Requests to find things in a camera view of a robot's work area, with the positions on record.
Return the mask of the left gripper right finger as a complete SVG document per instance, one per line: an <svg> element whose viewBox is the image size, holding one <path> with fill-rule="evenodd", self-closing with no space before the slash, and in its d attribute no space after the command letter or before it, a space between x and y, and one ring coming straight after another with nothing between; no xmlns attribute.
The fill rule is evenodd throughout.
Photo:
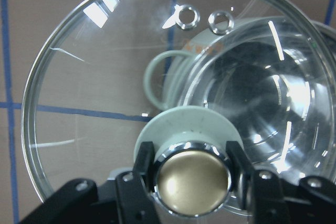
<svg viewBox="0 0 336 224"><path fill-rule="evenodd" d="M248 223L288 223L289 210L279 177L255 169L238 142L228 141L226 153L232 162L233 190Z"/></svg>

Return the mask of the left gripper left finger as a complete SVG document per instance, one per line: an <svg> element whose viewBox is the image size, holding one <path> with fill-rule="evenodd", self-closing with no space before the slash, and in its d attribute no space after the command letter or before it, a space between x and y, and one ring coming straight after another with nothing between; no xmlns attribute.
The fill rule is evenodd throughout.
<svg viewBox="0 0 336 224"><path fill-rule="evenodd" d="M160 223L151 196L154 145L140 145L131 171L116 177L120 223Z"/></svg>

